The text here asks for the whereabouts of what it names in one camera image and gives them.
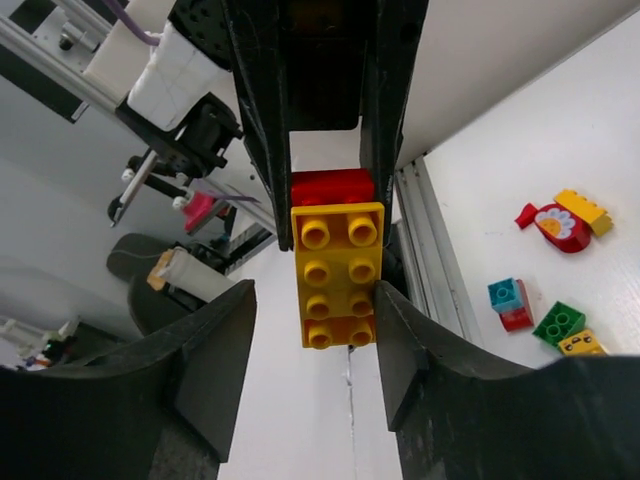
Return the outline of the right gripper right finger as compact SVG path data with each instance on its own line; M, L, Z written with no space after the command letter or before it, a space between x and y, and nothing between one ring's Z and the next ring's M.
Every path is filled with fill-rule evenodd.
M530 369L374 294L389 429L406 479L635 479L639 360L564 357Z

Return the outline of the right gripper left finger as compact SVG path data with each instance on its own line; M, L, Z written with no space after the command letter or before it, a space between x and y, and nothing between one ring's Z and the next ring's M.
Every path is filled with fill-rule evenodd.
M1 372L5 479L214 479L230 454L255 286L108 353Z

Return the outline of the green square lego brick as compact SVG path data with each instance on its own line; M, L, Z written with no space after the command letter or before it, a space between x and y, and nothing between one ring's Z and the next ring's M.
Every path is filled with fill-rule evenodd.
M585 328L586 315L563 302L556 301L541 322L535 327L533 335L542 342L558 349L559 343L579 333Z

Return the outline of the yellow lego plate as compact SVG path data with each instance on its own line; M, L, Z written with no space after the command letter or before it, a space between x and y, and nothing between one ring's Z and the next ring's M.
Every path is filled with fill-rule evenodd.
M373 293L381 279L384 213L379 202L291 209L303 347L376 341Z

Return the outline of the red yellow lego brick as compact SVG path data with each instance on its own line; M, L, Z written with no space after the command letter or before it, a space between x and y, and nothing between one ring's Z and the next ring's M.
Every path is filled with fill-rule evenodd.
M294 207L372 202L374 192L371 175L363 168L292 174Z

